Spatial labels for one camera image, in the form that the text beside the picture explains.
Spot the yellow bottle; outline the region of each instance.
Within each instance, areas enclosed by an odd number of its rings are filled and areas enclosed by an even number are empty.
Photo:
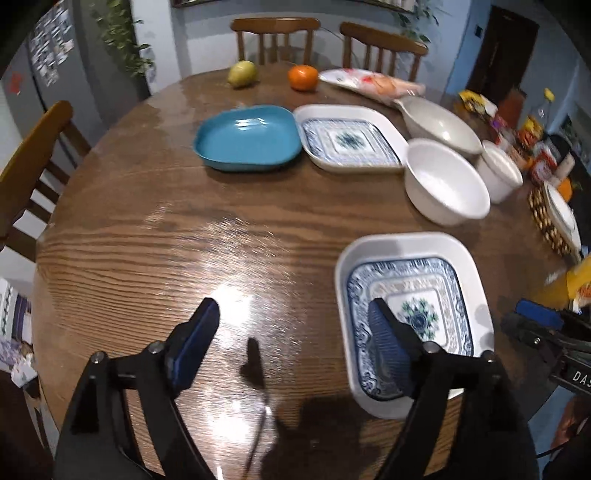
[[[551,309],[568,308],[580,287],[591,282],[591,256],[533,295],[532,301]]]

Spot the food package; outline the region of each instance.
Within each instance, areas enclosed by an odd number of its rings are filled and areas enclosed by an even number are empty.
[[[579,304],[579,308],[591,304],[591,282],[579,287],[577,290],[576,301]]]
[[[394,100],[403,96],[425,95],[425,86],[422,83],[407,82],[367,70],[327,70],[319,78],[323,82],[352,90],[388,106],[392,106]]]

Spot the blue square dish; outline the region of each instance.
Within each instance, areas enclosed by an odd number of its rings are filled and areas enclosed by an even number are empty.
[[[222,112],[201,124],[193,149],[216,170],[272,170],[301,151],[295,122],[289,110],[275,105]]]

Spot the white bowl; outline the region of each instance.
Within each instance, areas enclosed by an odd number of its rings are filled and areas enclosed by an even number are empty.
[[[442,106],[416,96],[406,96],[394,103],[400,108],[413,138],[437,140],[468,160],[482,153],[482,144],[474,130]]]
[[[485,140],[482,147],[484,152],[476,161],[476,171],[488,189],[491,203],[501,203],[523,185],[523,176],[509,155],[493,142]]]
[[[491,209],[486,185],[472,165],[434,140],[408,143],[404,185],[417,210],[439,225],[479,220]]]

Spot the orange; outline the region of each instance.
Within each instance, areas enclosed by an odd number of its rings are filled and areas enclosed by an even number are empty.
[[[299,92],[312,92],[318,85],[318,70],[309,65],[296,65],[287,74],[291,88]]]

